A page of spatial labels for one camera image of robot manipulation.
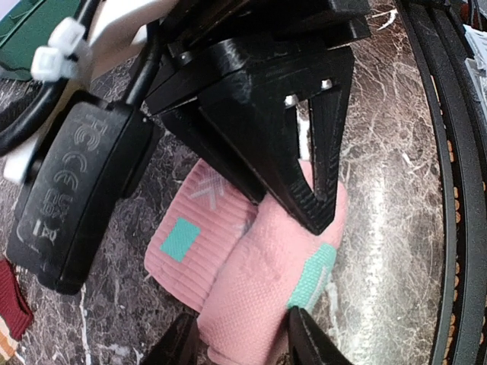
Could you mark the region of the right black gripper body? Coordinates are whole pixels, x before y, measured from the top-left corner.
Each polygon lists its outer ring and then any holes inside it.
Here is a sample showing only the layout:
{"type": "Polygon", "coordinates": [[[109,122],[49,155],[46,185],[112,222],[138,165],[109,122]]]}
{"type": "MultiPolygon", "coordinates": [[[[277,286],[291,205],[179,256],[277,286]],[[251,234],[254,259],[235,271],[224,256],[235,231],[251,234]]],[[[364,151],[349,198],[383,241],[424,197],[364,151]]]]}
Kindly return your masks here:
{"type": "Polygon", "coordinates": [[[161,68],[147,107],[162,113],[310,40],[330,49],[369,37],[370,11],[367,1],[180,1],[161,24],[161,68]]]}

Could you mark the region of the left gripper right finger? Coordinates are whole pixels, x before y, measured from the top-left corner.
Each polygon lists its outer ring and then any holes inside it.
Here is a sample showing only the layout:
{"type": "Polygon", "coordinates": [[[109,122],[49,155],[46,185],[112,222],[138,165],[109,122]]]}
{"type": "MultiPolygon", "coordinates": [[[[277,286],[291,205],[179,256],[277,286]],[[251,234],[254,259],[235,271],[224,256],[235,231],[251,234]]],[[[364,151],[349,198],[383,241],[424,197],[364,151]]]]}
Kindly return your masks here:
{"type": "Polygon", "coordinates": [[[305,309],[290,308],[287,326],[290,364],[352,365],[305,309]]]}

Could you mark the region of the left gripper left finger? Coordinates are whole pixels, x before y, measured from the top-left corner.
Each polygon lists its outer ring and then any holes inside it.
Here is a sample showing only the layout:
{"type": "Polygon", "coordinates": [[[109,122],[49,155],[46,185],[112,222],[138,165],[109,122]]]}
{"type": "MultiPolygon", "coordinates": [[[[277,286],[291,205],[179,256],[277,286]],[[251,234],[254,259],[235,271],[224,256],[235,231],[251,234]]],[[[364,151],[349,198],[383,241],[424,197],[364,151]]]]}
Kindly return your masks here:
{"type": "Polygon", "coordinates": [[[199,329],[196,317],[180,314],[159,342],[152,347],[141,365],[189,365],[197,364],[199,329]]]}

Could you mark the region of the pink patterned sock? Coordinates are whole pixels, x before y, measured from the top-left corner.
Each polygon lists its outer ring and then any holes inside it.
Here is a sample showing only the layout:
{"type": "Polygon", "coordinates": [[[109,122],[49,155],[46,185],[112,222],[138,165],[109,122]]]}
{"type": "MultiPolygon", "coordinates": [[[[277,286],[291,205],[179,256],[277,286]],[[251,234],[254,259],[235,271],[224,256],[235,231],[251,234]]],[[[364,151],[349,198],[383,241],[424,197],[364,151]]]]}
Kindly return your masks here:
{"type": "Polygon", "coordinates": [[[200,160],[148,244],[145,269],[198,314],[217,364],[271,364],[283,352],[290,308],[312,310],[335,264],[348,196],[313,235],[271,196],[253,205],[200,160]]]}

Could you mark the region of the green compartment tray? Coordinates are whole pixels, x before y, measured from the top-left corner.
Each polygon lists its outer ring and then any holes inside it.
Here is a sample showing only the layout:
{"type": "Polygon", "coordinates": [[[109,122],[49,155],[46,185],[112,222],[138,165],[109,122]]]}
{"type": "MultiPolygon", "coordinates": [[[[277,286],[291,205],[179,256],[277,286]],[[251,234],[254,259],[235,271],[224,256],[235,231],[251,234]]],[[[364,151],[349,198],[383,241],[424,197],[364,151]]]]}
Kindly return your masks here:
{"type": "Polygon", "coordinates": [[[60,21],[76,14],[79,1],[1,0],[1,77],[29,81],[33,55],[60,21]]]}

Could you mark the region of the beige striped sock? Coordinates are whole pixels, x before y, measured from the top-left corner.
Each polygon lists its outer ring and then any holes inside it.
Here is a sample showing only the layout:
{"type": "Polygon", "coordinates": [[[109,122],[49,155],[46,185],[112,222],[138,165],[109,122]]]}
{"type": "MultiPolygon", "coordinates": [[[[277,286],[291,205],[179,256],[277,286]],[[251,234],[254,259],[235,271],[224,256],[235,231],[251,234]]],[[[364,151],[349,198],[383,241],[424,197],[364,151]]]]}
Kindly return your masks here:
{"type": "Polygon", "coordinates": [[[24,299],[10,262],[1,260],[1,364],[16,353],[24,333],[33,322],[33,312],[24,299]]]}

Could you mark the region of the black front rail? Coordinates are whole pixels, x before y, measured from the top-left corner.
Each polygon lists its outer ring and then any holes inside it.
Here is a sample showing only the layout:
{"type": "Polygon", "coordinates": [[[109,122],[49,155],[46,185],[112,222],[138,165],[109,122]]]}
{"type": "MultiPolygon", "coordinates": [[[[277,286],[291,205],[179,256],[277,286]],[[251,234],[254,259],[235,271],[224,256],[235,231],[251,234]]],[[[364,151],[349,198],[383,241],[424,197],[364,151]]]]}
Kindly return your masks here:
{"type": "Polygon", "coordinates": [[[486,362],[486,35],[477,2],[399,1],[441,172],[444,267],[430,361],[486,362]]]}

